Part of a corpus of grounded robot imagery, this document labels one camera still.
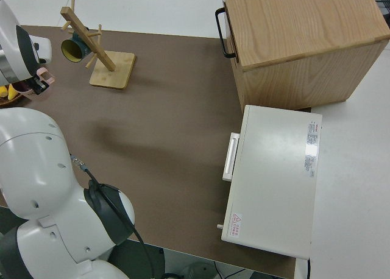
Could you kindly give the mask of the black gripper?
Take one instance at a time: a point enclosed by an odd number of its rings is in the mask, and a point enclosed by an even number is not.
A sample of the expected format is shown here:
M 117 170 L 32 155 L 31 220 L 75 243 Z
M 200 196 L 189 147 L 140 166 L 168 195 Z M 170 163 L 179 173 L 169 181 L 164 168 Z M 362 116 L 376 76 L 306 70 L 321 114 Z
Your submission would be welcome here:
M 26 79 L 26 83 L 30 89 L 34 89 L 35 94 L 41 94 L 49 88 L 49 84 L 47 84 L 45 81 L 39 80 L 37 75 Z

